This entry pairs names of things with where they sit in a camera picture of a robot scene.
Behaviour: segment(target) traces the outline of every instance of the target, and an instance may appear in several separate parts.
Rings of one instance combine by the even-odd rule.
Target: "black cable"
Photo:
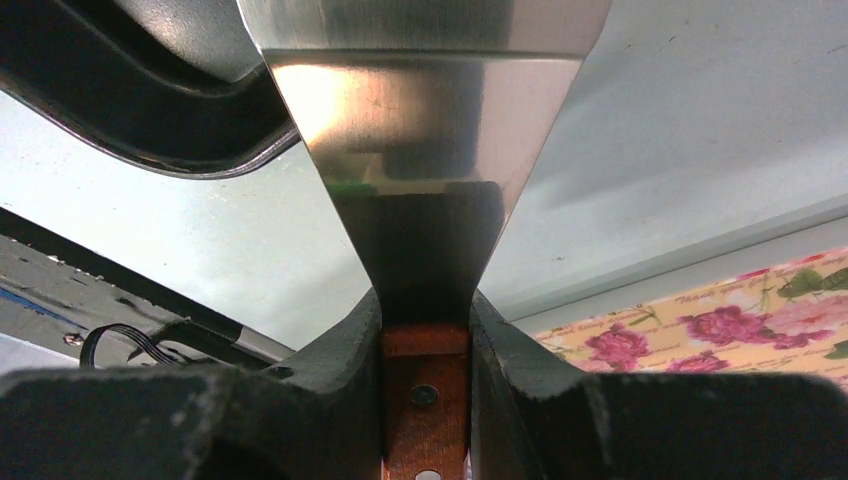
[[[125,325],[123,323],[113,323],[95,328],[85,337],[82,342],[82,350],[80,351],[80,367],[94,367],[94,352],[97,349],[97,342],[100,337],[108,331],[120,333],[133,341],[138,348],[144,353],[153,357],[159,363],[166,365],[179,365],[180,362],[157,347],[153,341],[141,330]]]

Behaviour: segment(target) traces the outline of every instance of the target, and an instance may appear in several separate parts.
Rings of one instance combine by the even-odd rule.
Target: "pink rose print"
[[[594,349],[591,360],[606,362],[615,371],[626,372],[636,368],[638,357],[651,354],[648,340],[638,332],[627,330],[620,322],[596,337],[586,340]]]
[[[769,343],[771,339],[761,335],[763,323],[768,315],[742,313],[736,305],[718,307],[712,312],[680,317],[685,322],[689,336],[719,347],[731,342]]]
[[[788,303],[774,312],[765,326],[774,333],[789,336],[820,335],[825,330],[838,329],[845,322],[848,322],[848,296],[840,295],[820,302]]]
[[[665,370],[672,373],[705,373],[715,372],[730,366],[727,360],[716,357],[711,350],[705,350],[698,355],[674,360]]]
[[[610,372],[612,368],[610,368],[607,362],[601,360],[581,360],[577,362],[575,367],[583,370],[584,372]]]
[[[833,330],[819,330],[812,333],[799,333],[798,335],[786,335],[778,333],[772,341],[774,341],[775,350],[789,350],[790,348],[801,348],[809,345],[810,340],[819,341],[833,335]]]

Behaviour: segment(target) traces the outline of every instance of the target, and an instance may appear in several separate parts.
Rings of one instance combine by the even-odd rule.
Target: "black plastic part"
[[[173,55],[110,1],[8,0],[0,12],[2,88],[121,160],[223,178],[299,141],[264,66],[222,82]]]
[[[848,397],[805,375],[583,373],[472,316],[474,478],[848,478]]]
[[[156,367],[4,377],[0,478],[377,480],[379,331],[372,293],[264,373]]]

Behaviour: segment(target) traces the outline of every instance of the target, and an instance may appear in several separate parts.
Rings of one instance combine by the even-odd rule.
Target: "green leaf print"
[[[848,290],[848,267],[826,276],[822,280],[822,290]]]
[[[780,287],[777,294],[782,298],[795,298],[822,290],[822,276],[815,270],[805,268],[796,273],[789,283]]]

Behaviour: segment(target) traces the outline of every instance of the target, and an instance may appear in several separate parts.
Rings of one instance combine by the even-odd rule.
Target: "floral fabric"
[[[848,248],[540,333],[592,372],[802,372],[848,391]]]

